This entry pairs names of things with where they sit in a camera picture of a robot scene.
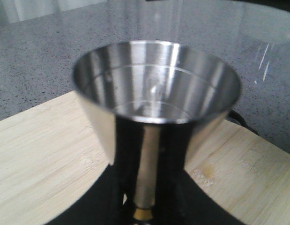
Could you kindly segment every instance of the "granite countertop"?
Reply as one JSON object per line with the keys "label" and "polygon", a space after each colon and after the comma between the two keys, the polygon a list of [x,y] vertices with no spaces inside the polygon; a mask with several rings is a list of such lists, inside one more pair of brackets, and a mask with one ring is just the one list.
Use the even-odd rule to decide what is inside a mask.
{"label": "granite countertop", "polygon": [[87,51],[133,39],[217,55],[241,77],[234,109],[290,153],[290,13],[231,1],[108,1],[0,27],[0,120],[72,90]]}

